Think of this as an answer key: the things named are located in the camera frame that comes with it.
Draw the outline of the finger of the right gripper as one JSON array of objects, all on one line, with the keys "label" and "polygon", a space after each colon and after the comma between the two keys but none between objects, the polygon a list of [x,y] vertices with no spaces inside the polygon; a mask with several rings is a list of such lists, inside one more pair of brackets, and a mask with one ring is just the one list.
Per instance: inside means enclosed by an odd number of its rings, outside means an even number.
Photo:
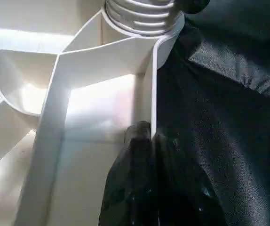
[{"label": "finger of the right gripper", "polygon": [[186,14],[196,14],[201,12],[210,0],[176,0],[177,7]]}]

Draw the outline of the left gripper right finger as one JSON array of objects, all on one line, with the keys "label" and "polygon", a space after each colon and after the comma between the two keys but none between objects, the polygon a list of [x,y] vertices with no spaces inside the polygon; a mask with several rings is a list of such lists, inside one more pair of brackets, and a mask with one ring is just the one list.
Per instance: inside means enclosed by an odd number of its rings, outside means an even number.
[{"label": "left gripper right finger", "polygon": [[225,226],[227,221],[212,184],[177,139],[154,138],[162,226]]}]

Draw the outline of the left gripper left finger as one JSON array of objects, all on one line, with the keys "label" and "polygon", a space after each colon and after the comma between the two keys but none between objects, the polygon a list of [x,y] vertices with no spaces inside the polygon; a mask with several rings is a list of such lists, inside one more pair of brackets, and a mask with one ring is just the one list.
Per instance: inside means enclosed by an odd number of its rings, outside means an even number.
[{"label": "left gripper left finger", "polygon": [[147,121],[126,129],[123,147],[107,175],[99,225],[157,225],[157,173]]}]

